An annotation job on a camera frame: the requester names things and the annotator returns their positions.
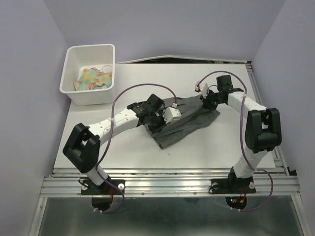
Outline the grey pleated skirt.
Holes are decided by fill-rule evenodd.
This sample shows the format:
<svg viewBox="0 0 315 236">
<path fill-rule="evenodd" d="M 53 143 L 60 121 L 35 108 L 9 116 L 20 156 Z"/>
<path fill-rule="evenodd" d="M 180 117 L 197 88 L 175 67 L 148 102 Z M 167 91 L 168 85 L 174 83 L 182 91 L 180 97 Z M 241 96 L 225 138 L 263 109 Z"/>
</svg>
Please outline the grey pleated skirt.
<svg viewBox="0 0 315 236">
<path fill-rule="evenodd" d="M 198 95 L 186 98 L 179 97 L 177 101 L 177 109 L 182 115 L 178 120 L 172 121 L 155 134 L 145 125 L 146 131 L 161 149 L 168 148 L 194 131 L 209 126 L 220 115 L 217 110 L 204 109 Z"/>
</svg>

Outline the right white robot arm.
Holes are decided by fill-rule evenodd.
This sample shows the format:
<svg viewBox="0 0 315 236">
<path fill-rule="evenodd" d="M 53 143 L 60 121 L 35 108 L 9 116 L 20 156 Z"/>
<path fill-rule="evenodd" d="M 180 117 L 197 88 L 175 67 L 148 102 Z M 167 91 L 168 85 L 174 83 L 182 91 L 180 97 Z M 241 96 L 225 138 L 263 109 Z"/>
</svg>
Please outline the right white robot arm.
<svg viewBox="0 0 315 236">
<path fill-rule="evenodd" d="M 232 74 L 217 77 L 217 92 L 207 84 L 197 82 L 195 91 L 201 93 L 205 109 L 215 110 L 226 104 L 240 113 L 240 145 L 242 156 L 231 168 L 231 177 L 226 180 L 227 188 L 237 192 L 244 187 L 244 180 L 253 176 L 261 160 L 282 142 L 280 112 L 267 108 L 247 97 L 247 88 L 235 88 Z"/>
</svg>

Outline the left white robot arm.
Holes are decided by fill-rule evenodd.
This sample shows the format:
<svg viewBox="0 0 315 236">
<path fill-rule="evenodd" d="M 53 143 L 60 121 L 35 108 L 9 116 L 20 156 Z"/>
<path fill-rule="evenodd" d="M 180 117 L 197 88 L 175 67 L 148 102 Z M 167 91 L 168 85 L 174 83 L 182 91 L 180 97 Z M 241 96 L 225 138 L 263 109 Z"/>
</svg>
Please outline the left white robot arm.
<svg viewBox="0 0 315 236">
<path fill-rule="evenodd" d="M 87 126 L 79 123 L 67 139 L 63 154 L 93 182 L 92 187 L 97 193 L 106 193 L 110 182 L 99 164 L 100 147 L 110 144 L 114 136 L 141 125 L 159 131 L 170 122 L 167 117 L 170 110 L 163 100 L 151 94 L 146 101 L 132 103 L 108 119 Z"/>
</svg>

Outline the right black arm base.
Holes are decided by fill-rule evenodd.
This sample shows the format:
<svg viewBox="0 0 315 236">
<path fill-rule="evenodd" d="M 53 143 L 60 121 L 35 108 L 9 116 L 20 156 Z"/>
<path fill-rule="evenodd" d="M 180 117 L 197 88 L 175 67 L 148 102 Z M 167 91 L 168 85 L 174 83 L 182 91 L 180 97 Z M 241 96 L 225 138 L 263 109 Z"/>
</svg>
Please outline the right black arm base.
<svg viewBox="0 0 315 236">
<path fill-rule="evenodd" d="M 253 178 L 228 180 L 227 178 L 211 179 L 210 194 L 226 195 L 225 201 L 232 209 L 244 210 L 247 206 L 247 195 L 256 193 Z"/>
</svg>

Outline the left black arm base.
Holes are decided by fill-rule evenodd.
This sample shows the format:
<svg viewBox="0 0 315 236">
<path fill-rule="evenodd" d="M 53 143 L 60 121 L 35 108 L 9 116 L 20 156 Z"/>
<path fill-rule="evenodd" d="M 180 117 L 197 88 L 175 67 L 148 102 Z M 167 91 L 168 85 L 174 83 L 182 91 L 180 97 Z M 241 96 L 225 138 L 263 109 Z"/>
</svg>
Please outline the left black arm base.
<svg viewBox="0 0 315 236">
<path fill-rule="evenodd" d="M 120 205 L 114 206 L 114 196 L 121 195 L 124 198 L 126 181 L 124 179 L 109 179 L 108 181 L 110 184 L 104 182 L 98 186 L 87 177 L 78 180 L 81 185 L 80 194 L 91 197 L 94 211 L 101 214 L 114 212 L 120 207 Z"/>
</svg>

